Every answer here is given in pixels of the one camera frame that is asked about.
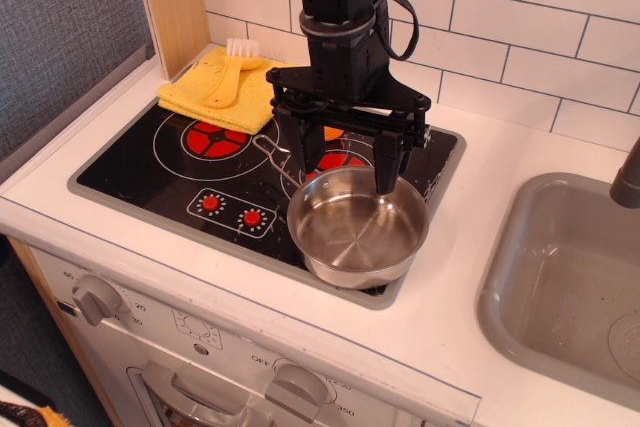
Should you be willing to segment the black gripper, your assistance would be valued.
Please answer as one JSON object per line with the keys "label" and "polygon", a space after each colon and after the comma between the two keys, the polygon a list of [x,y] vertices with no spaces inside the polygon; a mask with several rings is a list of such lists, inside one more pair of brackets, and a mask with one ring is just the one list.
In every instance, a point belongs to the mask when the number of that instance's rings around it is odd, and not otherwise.
{"label": "black gripper", "polygon": [[376,190],[395,189],[403,149],[424,148],[429,138],[426,112],[431,100],[390,72],[400,57],[389,31],[307,33],[311,64],[272,68],[272,105],[279,123],[294,139],[294,157],[305,174],[326,150],[324,126],[374,138]]}

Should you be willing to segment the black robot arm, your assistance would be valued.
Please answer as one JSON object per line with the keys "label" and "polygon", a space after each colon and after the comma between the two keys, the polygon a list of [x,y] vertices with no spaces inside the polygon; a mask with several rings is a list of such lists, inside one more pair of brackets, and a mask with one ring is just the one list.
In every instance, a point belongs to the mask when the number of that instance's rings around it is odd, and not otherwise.
{"label": "black robot arm", "polygon": [[302,0],[306,67],[273,68],[267,75],[284,144],[295,165],[311,172],[326,150],[327,127],[373,139],[376,190],[388,194],[411,152],[426,146],[430,99],[400,83],[392,60],[408,60],[418,43],[414,31],[402,53],[391,47],[389,2],[409,14],[408,0]]}

